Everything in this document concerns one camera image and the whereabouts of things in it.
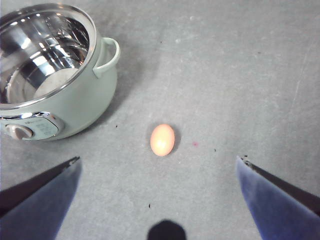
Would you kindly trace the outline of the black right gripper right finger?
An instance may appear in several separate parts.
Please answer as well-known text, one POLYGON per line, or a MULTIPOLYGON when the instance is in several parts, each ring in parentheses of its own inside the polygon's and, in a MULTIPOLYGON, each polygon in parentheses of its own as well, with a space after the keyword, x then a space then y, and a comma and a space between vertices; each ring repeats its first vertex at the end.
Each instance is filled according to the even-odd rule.
POLYGON ((237 157, 236 175, 263 240, 318 240, 320 198, 237 157))

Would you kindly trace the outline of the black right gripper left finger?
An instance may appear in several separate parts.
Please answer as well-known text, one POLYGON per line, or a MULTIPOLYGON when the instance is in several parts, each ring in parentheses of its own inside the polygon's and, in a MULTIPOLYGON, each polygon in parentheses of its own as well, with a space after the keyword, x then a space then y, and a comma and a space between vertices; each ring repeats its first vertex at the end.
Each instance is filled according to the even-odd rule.
POLYGON ((82 172, 75 156, 0 192, 2 240, 54 240, 76 194, 82 172))

